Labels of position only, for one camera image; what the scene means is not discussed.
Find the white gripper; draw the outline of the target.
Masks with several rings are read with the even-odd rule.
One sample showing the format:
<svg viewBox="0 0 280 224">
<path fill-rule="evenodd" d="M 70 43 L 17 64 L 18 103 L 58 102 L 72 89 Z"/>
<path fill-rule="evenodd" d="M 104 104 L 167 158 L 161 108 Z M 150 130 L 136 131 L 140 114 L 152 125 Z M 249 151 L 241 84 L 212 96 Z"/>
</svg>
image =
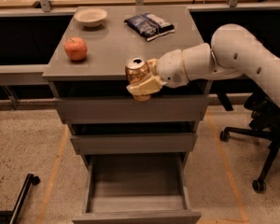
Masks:
<svg viewBox="0 0 280 224">
<path fill-rule="evenodd" d="M 167 52 L 158 60 L 147 60 L 147 72 L 153 76 L 127 86 L 130 94 L 147 96 L 160 91 L 164 85 L 174 89 L 189 83 L 182 64 L 181 49 Z"/>
</svg>

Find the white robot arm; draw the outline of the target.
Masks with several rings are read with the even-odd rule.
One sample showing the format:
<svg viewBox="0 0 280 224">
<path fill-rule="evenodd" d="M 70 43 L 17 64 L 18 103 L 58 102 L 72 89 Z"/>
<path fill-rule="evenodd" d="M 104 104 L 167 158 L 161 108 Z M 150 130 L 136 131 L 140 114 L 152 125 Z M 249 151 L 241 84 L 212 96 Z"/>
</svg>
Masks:
<svg viewBox="0 0 280 224">
<path fill-rule="evenodd" d="M 147 100 L 164 86 L 178 88 L 192 80 L 251 78 L 280 108 L 280 58 L 268 51 L 246 28 L 220 26 L 209 44 L 176 49 L 159 59 L 132 58 L 126 63 L 128 92 Z"/>
</svg>

